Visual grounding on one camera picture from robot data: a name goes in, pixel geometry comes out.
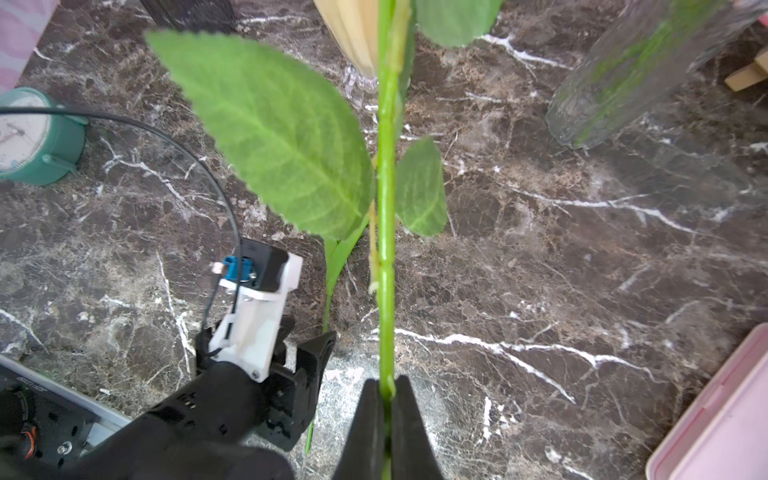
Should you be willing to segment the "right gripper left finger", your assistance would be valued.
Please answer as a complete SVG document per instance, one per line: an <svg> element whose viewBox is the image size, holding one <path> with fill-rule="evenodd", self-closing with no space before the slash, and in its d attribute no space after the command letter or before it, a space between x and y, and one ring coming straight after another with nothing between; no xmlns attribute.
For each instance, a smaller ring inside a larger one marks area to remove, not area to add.
<svg viewBox="0 0 768 480"><path fill-rule="evenodd" d="M377 380L363 384L333 480L380 480L384 466L384 403Z"/></svg>

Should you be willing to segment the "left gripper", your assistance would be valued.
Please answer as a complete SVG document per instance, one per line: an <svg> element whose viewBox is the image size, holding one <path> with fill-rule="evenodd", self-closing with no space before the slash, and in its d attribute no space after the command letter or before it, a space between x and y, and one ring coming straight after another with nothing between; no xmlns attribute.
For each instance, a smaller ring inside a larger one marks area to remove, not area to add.
<svg viewBox="0 0 768 480"><path fill-rule="evenodd" d="M336 333L325 332L297 345L296 365L285 366L285 339L294 319L281 320L277 346L266 375L247 374L208 346L213 328L195 337L194 436L222 444L253 433L282 451L291 451L312 423Z"/></svg>

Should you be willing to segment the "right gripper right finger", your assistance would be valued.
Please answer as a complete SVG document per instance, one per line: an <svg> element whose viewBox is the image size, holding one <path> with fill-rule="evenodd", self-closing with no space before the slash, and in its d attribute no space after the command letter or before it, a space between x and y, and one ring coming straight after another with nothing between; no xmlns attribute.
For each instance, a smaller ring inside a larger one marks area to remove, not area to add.
<svg viewBox="0 0 768 480"><path fill-rule="evenodd" d="M409 378L395 381L391 402L391 478L443 480Z"/></svg>

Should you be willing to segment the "cream rose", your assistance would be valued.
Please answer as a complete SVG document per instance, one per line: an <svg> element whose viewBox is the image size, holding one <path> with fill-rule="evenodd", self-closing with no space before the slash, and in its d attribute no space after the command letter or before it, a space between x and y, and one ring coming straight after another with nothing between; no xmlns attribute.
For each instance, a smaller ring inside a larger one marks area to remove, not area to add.
<svg viewBox="0 0 768 480"><path fill-rule="evenodd" d="M238 177L286 221L324 241L342 241L362 223L372 236L379 308L379 383L384 466L391 476L395 396L396 229L440 233L447 203L440 152L423 137L397 151L421 32L443 47L487 34L498 1L379 1L377 146L325 77L266 44L221 33L152 30L146 42L190 102Z"/></svg>

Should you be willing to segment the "pink pencil case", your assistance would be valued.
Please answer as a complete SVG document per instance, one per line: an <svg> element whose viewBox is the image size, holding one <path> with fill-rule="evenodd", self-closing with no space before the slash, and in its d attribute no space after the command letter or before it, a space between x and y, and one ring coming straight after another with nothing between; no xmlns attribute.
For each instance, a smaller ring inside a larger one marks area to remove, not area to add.
<svg viewBox="0 0 768 480"><path fill-rule="evenodd" d="M648 479L767 477L767 325L756 326L649 458Z"/></svg>

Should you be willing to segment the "teal round alarm clock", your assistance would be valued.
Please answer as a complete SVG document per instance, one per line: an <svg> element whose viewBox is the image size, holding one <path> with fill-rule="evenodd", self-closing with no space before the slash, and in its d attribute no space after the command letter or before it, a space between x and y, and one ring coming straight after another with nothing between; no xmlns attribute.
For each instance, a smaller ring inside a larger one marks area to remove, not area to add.
<svg viewBox="0 0 768 480"><path fill-rule="evenodd" d="M48 185L76 172L87 125L81 116L3 114L1 178Z"/></svg>

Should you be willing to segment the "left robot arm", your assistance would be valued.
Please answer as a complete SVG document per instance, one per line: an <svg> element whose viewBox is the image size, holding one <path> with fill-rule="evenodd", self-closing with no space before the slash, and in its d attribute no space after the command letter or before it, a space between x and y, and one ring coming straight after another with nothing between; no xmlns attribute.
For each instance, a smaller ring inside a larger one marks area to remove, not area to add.
<svg viewBox="0 0 768 480"><path fill-rule="evenodd" d="M291 479L287 453L309 427L337 336L297 347L284 318L266 379L205 358L197 376L134 419L1 362L5 479Z"/></svg>

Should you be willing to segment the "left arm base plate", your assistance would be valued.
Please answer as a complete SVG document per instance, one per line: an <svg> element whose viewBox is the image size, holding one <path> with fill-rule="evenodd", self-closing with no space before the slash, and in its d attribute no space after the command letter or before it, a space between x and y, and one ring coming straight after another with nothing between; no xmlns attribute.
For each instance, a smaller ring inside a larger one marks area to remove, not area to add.
<svg viewBox="0 0 768 480"><path fill-rule="evenodd" d="M1 477L63 479L131 422L125 415L1 357Z"/></svg>

